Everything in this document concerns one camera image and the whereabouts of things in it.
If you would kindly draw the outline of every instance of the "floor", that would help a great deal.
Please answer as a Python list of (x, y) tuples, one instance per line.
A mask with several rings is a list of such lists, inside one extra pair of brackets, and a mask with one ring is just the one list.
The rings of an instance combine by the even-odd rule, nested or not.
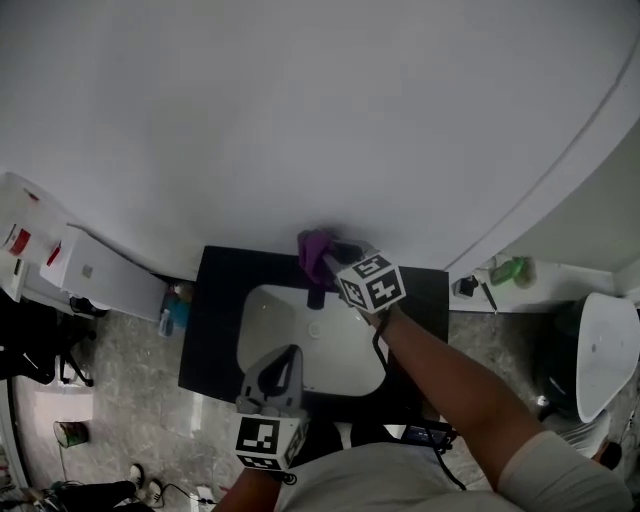
[[(495, 371), (535, 410), (538, 393), (528, 362), (544, 318), (451, 313), (449, 343)], [(231, 486), (241, 470), (228, 435), (234, 407), (178, 387), (184, 333), (161, 338), (155, 325), (113, 312), (99, 321), (97, 331), (97, 341), (79, 347), (78, 357), (90, 369), (94, 388), (15, 379), (18, 429), (34, 486), (121, 480), (132, 462), (142, 464), (149, 478), (187, 491), (199, 484), (214, 492)], [(620, 438), (636, 403), (638, 377), (636, 371), (609, 407), (614, 439)], [(90, 442), (60, 449), (52, 430), (56, 420), (86, 421)], [(617, 470), (623, 478), (634, 468), (639, 432), (634, 429), (623, 446), (625, 460)], [(462, 439), (445, 460), (470, 488), (488, 488)], [(173, 489), (165, 499), (164, 510), (191, 510), (189, 500)]]

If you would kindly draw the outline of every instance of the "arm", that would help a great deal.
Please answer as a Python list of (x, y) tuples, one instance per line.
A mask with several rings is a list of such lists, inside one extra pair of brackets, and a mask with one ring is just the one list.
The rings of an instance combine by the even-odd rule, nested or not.
[[(374, 327), (379, 320), (367, 315)], [(544, 431), (493, 372), (443, 343), (393, 307), (382, 334), (424, 396), (464, 438), (492, 487), (529, 439)]]
[(280, 482), (259, 469), (245, 469), (224, 498), (217, 512), (273, 512)]

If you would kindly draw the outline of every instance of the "sneaker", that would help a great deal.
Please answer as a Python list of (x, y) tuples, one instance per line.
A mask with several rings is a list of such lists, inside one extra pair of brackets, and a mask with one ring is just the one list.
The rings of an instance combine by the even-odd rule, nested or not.
[(140, 464), (132, 464), (129, 469), (129, 482), (136, 486), (136, 491), (142, 488), (144, 483), (144, 471)]
[(162, 486), (157, 480), (151, 480), (149, 482), (149, 489), (147, 490), (147, 505), (151, 508), (156, 508), (156, 505), (162, 498)]

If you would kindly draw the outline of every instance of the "black chair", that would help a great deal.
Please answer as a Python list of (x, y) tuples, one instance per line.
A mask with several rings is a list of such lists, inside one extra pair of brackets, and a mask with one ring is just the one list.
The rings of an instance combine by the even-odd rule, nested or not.
[(60, 357), (60, 378), (63, 383), (65, 362), (73, 368), (86, 386), (93, 386), (75, 359), (71, 348), (85, 339), (95, 340), (90, 322), (82, 317), (58, 313), (54, 308), (31, 301), (16, 303), (0, 292), (0, 315), (5, 320), (0, 335), (0, 379), (24, 375), (41, 384), (55, 379), (56, 357)]

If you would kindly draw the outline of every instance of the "black countertop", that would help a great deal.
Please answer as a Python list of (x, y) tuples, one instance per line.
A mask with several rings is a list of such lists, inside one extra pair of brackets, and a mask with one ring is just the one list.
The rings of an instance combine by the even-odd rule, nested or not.
[[(402, 310), (447, 341), (447, 273), (413, 267), (401, 267), (400, 272), (407, 292), (400, 302)], [(311, 282), (296, 256), (211, 246), (205, 249), (182, 351), (181, 387), (235, 401), (244, 378), (236, 358), (244, 301), (251, 290), (263, 284), (309, 289)], [(302, 406), (310, 415), (331, 421), (406, 424), (420, 415), (421, 403), (419, 391), (390, 355), (389, 372), (373, 393), (348, 397), (305, 391)]]

